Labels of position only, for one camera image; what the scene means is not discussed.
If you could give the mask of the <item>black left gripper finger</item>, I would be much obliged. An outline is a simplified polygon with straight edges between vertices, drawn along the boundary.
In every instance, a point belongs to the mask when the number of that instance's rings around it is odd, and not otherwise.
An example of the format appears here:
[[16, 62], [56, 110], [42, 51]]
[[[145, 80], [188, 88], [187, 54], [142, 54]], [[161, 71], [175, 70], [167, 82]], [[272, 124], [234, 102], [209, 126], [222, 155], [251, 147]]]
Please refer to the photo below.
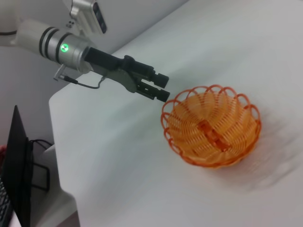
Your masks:
[[136, 93], [146, 98], [149, 98], [151, 100], [157, 98], [162, 102], [166, 102], [168, 100], [168, 97], [170, 96], [170, 92], [167, 92], [163, 89], [158, 89], [142, 81], [137, 81], [136, 87], [137, 87]]
[[154, 67], [136, 61], [133, 57], [124, 56], [124, 69], [136, 79], [144, 79], [153, 82], [158, 87], [166, 87], [169, 80], [168, 76], [156, 74]]

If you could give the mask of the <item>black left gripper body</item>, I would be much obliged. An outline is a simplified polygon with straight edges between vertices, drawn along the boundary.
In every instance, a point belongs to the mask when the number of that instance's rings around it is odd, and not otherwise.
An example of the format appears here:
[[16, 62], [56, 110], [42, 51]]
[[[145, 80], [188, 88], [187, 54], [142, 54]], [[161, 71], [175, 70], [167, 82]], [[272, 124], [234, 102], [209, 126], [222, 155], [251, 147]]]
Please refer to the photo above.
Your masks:
[[95, 73], [121, 84], [131, 93], [137, 91], [136, 80], [130, 72], [135, 63], [132, 57], [125, 56], [120, 59], [91, 47], [84, 60], [91, 65]]

